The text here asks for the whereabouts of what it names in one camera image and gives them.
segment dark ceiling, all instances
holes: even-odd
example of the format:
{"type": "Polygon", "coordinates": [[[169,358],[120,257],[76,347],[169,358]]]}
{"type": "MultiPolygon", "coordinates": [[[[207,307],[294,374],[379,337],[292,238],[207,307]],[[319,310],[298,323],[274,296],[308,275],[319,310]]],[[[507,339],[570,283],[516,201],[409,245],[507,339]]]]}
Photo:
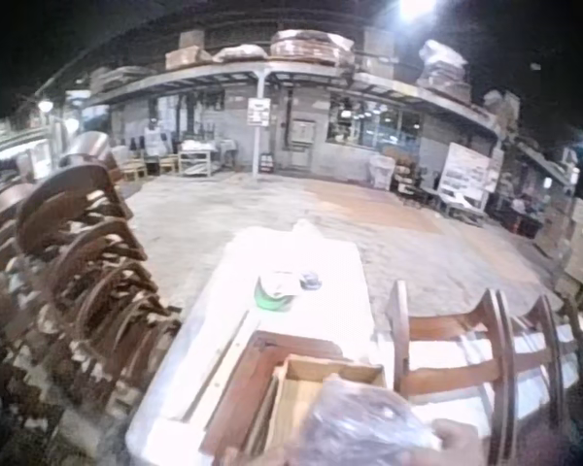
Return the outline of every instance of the dark ceiling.
{"type": "MultiPolygon", "coordinates": [[[[583,137],[583,1],[438,0],[434,17],[396,22],[396,2],[357,0],[403,49],[443,41],[470,63],[477,99],[497,87],[523,101],[525,125],[542,144],[583,137]],[[532,63],[541,70],[532,70],[532,63]]],[[[10,114],[65,63],[125,31],[187,5],[273,8],[303,0],[15,0],[0,1],[0,117],[10,114]]],[[[342,5],[322,1],[320,8],[342,5]]]]}

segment metal shelf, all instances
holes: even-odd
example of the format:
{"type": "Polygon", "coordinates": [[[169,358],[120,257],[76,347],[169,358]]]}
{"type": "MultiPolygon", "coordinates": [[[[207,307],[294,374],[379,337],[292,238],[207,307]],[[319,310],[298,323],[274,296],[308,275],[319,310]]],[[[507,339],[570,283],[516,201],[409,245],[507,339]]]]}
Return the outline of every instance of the metal shelf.
{"type": "Polygon", "coordinates": [[[498,136],[496,116],[484,109],[468,106],[412,84],[379,78],[325,66],[287,60],[241,61],[196,66],[144,78],[91,97],[85,105],[115,105],[139,97],[176,94],[184,90],[256,83],[257,75],[266,73],[272,83],[323,86],[358,97],[404,104],[420,112],[451,119],[489,136],[498,136]]]}

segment concrete floor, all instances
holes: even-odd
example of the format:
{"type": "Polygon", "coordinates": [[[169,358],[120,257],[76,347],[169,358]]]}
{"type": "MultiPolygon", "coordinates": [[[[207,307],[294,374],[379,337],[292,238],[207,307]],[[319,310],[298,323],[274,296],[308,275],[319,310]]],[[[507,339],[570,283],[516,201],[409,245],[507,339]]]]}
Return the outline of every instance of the concrete floor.
{"type": "Polygon", "coordinates": [[[549,276],[531,242],[498,226],[477,228],[429,209],[406,207],[391,193],[314,180],[218,174],[145,183],[127,201],[148,268],[170,304],[189,309],[233,235],[249,226],[291,230],[305,218],[327,238],[354,242],[372,311],[388,330],[384,307],[394,280],[406,280],[411,314],[464,313],[488,287],[505,292],[514,315],[525,313],[549,276]]]}

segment ceiling light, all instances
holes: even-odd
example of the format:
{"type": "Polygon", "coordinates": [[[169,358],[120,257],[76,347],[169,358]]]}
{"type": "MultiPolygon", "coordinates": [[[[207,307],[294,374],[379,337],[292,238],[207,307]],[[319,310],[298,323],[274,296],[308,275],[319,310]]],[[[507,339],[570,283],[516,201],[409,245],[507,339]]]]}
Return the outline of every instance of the ceiling light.
{"type": "Polygon", "coordinates": [[[80,122],[75,118],[67,118],[65,119],[65,128],[69,134],[74,134],[80,128],[80,122]]]}
{"type": "Polygon", "coordinates": [[[436,0],[399,0],[399,16],[406,22],[423,17],[435,8],[436,0]]]}
{"type": "Polygon", "coordinates": [[[47,114],[51,112],[51,109],[54,108],[54,103],[50,100],[44,99],[37,104],[37,107],[39,107],[39,110],[42,111],[44,114],[47,114]]]}

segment finger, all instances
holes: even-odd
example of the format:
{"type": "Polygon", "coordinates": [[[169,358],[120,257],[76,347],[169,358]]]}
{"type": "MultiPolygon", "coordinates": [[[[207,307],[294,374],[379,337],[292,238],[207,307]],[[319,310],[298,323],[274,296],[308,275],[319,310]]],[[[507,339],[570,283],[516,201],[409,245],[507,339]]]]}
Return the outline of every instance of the finger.
{"type": "Polygon", "coordinates": [[[477,439],[477,428],[448,419],[437,419],[431,424],[434,433],[442,441],[443,449],[456,449],[477,439]]]}

